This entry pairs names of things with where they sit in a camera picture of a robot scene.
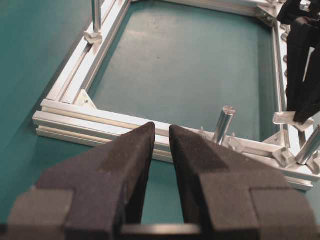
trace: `vertical post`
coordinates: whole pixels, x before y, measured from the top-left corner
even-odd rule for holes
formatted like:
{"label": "vertical post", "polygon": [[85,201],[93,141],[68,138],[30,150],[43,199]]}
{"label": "vertical post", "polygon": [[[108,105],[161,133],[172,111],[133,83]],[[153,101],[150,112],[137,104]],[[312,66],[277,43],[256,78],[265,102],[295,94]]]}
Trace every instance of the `vertical post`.
{"label": "vertical post", "polygon": [[214,143],[219,145],[222,144],[235,113],[236,110],[232,106],[224,106],[222,108],[222,112],[212,138]]}
{"label": "vertical post", "polygon": [[101,33],[101,0],[91,0],[92,2],[92,22],[93,31],[96,34]]}
{"label": "vertical post", "polygon": [[303,145],[300,152],[296,156],[298,164],[305,165],[315,151],[320,147],[320,125],[316,127],[308,141]]}

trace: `rectangular frame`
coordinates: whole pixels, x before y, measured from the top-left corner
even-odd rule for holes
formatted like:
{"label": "rectangular frame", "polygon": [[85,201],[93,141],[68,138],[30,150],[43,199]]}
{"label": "rectangular frame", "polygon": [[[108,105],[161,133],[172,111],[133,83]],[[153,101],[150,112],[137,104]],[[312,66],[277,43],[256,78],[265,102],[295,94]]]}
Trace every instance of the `rectangular frame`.
{"label": "rectangular frame", "polygon": [[[166,2],[193,7],[217,10],[232,14],[255,17],[258,7],[268,9],[274,16],[278,15],[282,3],[266,0],[165,0]],[[144,125],[151,120],[99,110],[95,107],[86,91],[91,86],[99,67],[124,19],[132,0],[106,0],[101,6],[102,42],[89,44],[83,37],[71,54],[54,86],[41,103],[41,111],[33,116],[34,124],[38,126],[39,136],[68,141],[72,143],[97,146],[112,141],[117,136]],[[87,32],[93,32],[93,24]],[[276,110],[281,112],[286,106],[285,76],[287,54],[286,42],[281,38],[285,32],[279,22],[272,27],[273,60],[275,69]],[[170,124],[155,123],[155,146],[153,158],[172,162],[169,142]],[[198,133],[198,129],[189,130]],[[308,139],[313,132],[310,127],[299,137],[298,131],[290,125],[281,125],[279,130],[287,130],[285,141],[290,151],[297,154],[303,145],[301,139]],[[212,138],[213,132],[204,132]],[[288,182],[296,189],[309,190],[312,182],[317,182],[320,176],[306,165],[295,164],[289,168],[281,168],[273,158],[272,153],[281,149],[279,145],[267,144],[247,139],[237,138],[245,146],[243,154],[272,167],[279,168],[286,175]]]}

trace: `metal rod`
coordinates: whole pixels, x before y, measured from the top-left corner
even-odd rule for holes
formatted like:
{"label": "metal rod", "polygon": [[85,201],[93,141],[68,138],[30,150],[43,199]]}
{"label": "metal rod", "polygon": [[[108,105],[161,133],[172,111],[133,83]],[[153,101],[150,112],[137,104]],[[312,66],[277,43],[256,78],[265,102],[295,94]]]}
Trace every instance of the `metal rod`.
{"label": "metal rod", "polygon": [[221,145],[231,124],[236,110],[232,106],[224,106],[216,125],[212,141]]}
{"label": "metal rod", "polygon": [[101,0],[91,0],[92,2],[92,22],[93,31],[96,34],[101,33]]}
{"label": "metal rod", "polygon": [[301,148],[300,152],[296,156],[298,164],[305,165],[315,151],[320,147],[320,125],[316,127],[308,141]]}

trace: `white plastic clip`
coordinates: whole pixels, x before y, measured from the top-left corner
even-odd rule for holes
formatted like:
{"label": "white plastic clip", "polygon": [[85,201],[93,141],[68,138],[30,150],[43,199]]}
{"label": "white plastic clip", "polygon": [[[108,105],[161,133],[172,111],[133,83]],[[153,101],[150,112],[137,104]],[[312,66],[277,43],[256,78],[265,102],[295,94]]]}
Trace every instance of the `white plastic clip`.
{"label": "white plastic clip", "polygon": [[289,124],[295,127],[300,132],[304,132],[306,129],[311,127],[315,122],[312,118],[309,118],[304,124],[295,122],[294,121],[295,114],[296,114],[295,111],[275,112],[272,121],[275,125]]}

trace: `gripper jaw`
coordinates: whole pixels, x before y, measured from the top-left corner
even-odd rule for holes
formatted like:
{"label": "gripper jaw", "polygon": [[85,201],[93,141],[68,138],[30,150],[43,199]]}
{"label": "gripper jaw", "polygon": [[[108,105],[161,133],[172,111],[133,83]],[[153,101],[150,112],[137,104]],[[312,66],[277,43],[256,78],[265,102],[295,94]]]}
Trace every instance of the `gripper jaw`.
{"label": "gripper jaw", "polygon": [[150,122],[47,169],[16,199],[0,239],[107,240],[140,223],[154,144]]}
{"label": "gripper jaw", "polygon": [[179,126],[169,137],[186,223],[219,240],[316,239],[307,200],[279,170]]}

